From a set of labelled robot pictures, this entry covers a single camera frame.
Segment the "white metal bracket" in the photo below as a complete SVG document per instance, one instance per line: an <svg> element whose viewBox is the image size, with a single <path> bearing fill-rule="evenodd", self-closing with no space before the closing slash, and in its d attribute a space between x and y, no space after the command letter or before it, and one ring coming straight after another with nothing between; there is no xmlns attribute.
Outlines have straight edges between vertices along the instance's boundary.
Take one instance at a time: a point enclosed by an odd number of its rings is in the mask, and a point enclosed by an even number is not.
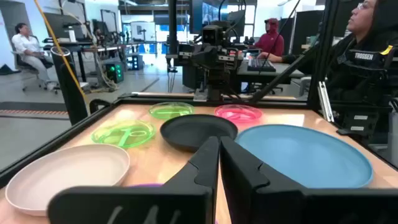
<svg viewBox="0 0 398 224"><path fill-rule="evenodd" d="M322 109L323 117L329 123L333 123L335 120L333 117L333 110L331 108L330 99L328 96L325 82L324 81L318 82L317 88L318 88L318 95L320 99L320 106Z"/></svg>

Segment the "black plastic plate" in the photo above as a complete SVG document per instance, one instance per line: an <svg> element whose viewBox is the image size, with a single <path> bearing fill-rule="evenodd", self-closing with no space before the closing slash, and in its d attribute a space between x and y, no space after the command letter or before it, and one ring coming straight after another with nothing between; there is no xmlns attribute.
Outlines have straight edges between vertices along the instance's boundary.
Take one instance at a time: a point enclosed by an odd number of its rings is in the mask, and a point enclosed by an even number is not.
<svg viewBox="0 0 398 224"><path fill-rule="evenodd" d="M208 114L190 114L166 121L160 127L163 139L179 151L196 152L210 137L235 139L238 127L231 121Z"/></svg>

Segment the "thin black vertical pole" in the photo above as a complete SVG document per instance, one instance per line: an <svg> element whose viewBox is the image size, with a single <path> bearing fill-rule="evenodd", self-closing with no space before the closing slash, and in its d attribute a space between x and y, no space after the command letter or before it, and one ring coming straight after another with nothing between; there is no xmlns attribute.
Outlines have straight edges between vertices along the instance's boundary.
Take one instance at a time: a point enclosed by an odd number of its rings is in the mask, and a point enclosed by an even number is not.
<svg viewBox="0 0 398 224"><path fill-rule="evenodd" d="M177 0L169 0L169 54L177 54Z"/></svg>

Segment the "black cylindrical post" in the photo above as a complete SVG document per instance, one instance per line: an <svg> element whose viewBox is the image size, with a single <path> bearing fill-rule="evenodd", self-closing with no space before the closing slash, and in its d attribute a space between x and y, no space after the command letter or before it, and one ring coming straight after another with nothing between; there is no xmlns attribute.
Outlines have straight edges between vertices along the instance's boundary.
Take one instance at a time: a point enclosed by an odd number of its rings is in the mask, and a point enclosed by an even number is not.
<svg viewBox="0 0 398 224"><path fill-rule="evenodd" d="M70 122L72 125L77 124L85 119L88 113L86 103L81 94L80 83L76 77L73 55L65 47L61 47L59 51L54 46L50 49L50 52Z"/></svg>

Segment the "blue plastic plate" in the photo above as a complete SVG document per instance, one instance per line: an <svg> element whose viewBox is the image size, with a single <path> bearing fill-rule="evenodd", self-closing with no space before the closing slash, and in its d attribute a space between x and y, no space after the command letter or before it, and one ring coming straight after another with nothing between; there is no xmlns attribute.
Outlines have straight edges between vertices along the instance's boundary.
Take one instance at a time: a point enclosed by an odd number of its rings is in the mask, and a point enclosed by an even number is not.
<svg viewBox="0 0 398 224"><path fill-rule="evenodd" d="M348 143L286 124L251 127L235 141L278 172L313 189L357 189L373 180L369 160Z"/></svg>

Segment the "black keyboard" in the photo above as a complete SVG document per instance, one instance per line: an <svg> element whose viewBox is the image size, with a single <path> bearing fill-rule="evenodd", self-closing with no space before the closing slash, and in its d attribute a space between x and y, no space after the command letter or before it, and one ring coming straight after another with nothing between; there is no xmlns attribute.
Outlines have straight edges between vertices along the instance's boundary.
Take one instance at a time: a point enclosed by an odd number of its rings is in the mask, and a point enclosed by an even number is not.
<svg viewBox="0 0 398 224"><path fill-rule="evenodd" d="M248 71L253 72L275 72L276 69L271 62L264 59L251 58L248 60Z"/></svg>

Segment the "translucent green plastic plate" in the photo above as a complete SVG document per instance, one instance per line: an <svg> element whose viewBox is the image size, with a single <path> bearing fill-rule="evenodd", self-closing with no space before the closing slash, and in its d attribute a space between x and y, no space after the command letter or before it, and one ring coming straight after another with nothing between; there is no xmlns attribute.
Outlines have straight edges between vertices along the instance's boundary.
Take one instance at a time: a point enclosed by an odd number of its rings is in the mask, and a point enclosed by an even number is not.
<svg viewBox="0 0 398 224"><path fill-rule="evenodd" d="M120 121L96 129L91 140L98 144L111 144L124 149L140 146L155 135L152 124L143 120Z"/></svg>
<svg viewBox="0 0 398 224"><path fill-rule="evenodd" d="M149 109L150 115L161 120L168 120L193 113L194 107L188 103L182 102L157 103Z"/></svg>

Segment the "large dark monitor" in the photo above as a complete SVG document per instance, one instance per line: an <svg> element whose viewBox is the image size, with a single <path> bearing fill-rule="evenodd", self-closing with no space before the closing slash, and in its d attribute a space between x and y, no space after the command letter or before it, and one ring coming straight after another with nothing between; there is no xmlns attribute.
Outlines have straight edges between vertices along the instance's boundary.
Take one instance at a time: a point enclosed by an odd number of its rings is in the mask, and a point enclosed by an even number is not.
<svg viewBox="0 0 398 224"><path fill-rule="evenodd" d="M214 21L228 21L238 37L244 35L246 5L244 0L190 0L191 34L200 34Z"/></svg>

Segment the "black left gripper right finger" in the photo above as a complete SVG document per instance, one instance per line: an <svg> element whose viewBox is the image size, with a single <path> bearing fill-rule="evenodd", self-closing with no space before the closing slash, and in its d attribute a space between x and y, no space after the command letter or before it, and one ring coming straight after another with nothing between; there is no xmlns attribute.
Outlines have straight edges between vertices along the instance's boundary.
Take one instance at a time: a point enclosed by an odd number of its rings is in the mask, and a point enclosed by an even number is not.
<svg viewBox="0 0 398 224"><path fill-rule="evenodd" d="M310 189L229 137L220 159L232 224L398 224L398 189Z"/></svg>

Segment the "translucent pink plastic plate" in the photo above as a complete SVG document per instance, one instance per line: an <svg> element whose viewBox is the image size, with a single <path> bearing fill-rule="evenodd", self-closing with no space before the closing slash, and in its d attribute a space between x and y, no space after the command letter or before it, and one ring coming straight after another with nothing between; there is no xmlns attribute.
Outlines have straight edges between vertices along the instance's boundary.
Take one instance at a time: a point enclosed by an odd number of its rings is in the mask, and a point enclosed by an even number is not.
<svg viewBox="0 0 398 224"><path fill-rule="evenodd" d="M251 123L259 120L263 112L247 105L222 105L215 108L214 115L233 123Z"/></svg>

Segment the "green-lit computer tower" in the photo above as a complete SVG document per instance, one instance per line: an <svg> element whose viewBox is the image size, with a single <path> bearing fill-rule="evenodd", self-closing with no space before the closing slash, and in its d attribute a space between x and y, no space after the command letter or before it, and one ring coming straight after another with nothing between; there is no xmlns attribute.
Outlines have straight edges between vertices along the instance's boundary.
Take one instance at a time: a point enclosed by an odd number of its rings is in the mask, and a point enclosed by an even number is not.
<svg viewBox="0 0 398 224"><path fill-rule="evenodd" d="M107 63L106 75L115 83L121 83L124 81L123 66L121 62Z"/></svg>

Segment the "office chair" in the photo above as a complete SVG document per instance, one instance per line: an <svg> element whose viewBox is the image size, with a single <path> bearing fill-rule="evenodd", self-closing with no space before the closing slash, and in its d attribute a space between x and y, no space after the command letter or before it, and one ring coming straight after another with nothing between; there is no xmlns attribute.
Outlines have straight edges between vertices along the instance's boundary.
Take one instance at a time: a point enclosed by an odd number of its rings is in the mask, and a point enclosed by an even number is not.
<svg viewBox="0 0 398 224"><path fill-rule="evenodd" d="M58 94L60 90L59 83L57 81L45 82L39 78L39 71L32 67L31 65L22 61L21 56L16 52L12 51L15 58L16 68L24 74L32 75L32 77L24 80L22 82L22 91L26 92L29 88L37 86L41 90L51 91L55 95Z"/></svg>

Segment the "black rig frame post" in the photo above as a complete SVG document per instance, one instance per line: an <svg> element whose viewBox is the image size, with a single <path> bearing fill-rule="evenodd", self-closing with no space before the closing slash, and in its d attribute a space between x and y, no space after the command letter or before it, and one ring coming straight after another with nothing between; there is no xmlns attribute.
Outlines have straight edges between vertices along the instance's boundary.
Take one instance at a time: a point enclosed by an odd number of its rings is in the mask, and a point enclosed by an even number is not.
<svg viewBox="0 0 398 224"><path fill-rule="evenodd" d="M320 109L320 99L318 96L318 82L324 81L329 53L333 41L333 28L337 15L340 0L326 0L323 12L322 26L320 29L318 50L315 59L315 71L312 75L310 90L308 92L308 105L310 109L318 111Z"/></svg>

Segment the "pale pinkish plastic plate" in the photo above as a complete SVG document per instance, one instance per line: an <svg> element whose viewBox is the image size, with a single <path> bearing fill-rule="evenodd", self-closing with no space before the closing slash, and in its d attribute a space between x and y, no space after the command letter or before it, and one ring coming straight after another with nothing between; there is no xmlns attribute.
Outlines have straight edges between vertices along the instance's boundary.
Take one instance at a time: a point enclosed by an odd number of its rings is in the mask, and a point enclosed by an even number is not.
<svg viewBox="0 0 398 224"><path fill-rule="evenodd" d="M60 149L22 168L7 184L5 197L16 210L44 217L59 192L76 186L121 185L130 165L130 155L110 144Z"/></svg>

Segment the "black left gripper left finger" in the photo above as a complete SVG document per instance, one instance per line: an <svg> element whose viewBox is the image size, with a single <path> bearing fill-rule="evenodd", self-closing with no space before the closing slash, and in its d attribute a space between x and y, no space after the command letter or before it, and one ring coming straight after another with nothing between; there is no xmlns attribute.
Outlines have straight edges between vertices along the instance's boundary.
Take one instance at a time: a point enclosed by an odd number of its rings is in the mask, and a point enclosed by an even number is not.
<svg viewBox="0 0 398 224"><path fill-rule="evenodd" d="M210 137L161 186L72 187L47 209L51 224L214 224L220 142Z"/></svg>

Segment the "black diagonal rig strut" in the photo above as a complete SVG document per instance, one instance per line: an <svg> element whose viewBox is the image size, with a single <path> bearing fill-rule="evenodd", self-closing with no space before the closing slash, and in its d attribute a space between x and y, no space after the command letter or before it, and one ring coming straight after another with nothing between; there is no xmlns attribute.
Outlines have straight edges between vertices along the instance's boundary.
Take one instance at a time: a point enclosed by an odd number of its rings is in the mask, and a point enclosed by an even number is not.
<svg viewBox="0 0 398 224"><path fill-rule="evenodd" d="M291 74L297 69L306 74L314 74L315 62L317 52L320 48L319 37L316 37L312 45L309 46L304 52L299 55L286 55L286 59L292 59L289 66L278 74L269 84L263 87L260 91L257 91L252 97L248 99L250 103L257 103L266 96L274 87L285 81Z"/></svg>

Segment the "person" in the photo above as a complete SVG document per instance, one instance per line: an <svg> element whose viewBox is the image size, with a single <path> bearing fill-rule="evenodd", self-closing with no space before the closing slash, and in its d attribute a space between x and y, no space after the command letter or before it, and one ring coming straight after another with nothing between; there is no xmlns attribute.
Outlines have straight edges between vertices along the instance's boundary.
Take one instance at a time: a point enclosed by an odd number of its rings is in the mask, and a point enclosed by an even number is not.
<svg viewBox="0 0 398 224"><path fill-rule="evenodd" d="M40 49L39 41L30 34L27 24L18 23L15 31L16 34L11 40L21 60L38 71L38 77L44 87L54 89L58 83L49 77L46 67L47 64L53 63L52 57Z"/></svg>
<svg viewBox="0 0 398 224"><path fill-rule="evenodd" d="M346 29L350 35L330 49L326 87L332 101L361 101L372 92L368 80L344 62L350 50L382 53L398 45L398 0L364 0L351 11Z"/></svg>
<svg viewBox="0 0 398 224"><path fill-rule="evenodd" d="M264 21L266 33L251 48L261 49L263 52L271 53L280 57L284 53L284 38L278 33L279 21L270 18Z"/></svg>

